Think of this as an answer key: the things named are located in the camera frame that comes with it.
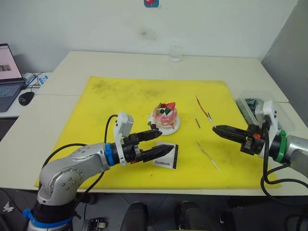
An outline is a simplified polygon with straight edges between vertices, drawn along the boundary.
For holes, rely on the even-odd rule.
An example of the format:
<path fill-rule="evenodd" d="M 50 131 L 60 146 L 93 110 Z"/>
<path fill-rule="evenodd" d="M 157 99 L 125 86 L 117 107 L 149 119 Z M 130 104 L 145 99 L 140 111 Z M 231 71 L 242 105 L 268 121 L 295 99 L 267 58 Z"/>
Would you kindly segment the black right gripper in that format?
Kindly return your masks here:
<path fill-rule="evenodd" d="M 224 139 L 241 143 L 240 151 L 246 154 L 259 154 L 265 143 L 265 137 L 259 125 L 250 124 L 247 130 L 217 125 L 212 130 Z"/>

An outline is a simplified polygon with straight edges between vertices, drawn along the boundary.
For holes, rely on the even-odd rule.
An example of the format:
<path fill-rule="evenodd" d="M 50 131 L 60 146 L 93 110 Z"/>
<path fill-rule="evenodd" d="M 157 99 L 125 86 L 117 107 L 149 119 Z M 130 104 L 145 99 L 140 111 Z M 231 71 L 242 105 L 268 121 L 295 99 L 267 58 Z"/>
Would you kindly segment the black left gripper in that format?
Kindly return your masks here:
<path fill-rule="evenodd" d="M 122 149 L 125 157 L 125 161 L 131 164 L 143 161 L 148 162 L 162 156 L 165 156 L 171 152 L 174 148 L 173 145 L 160 144 L 152 149 L 143 151 L 139 149 L 140 142 L 149 141 L 158 138 L 162 135 L 162 132 L 156 129 L 151 129 L 139 133 L 130 134 L 123 139 Z"/>

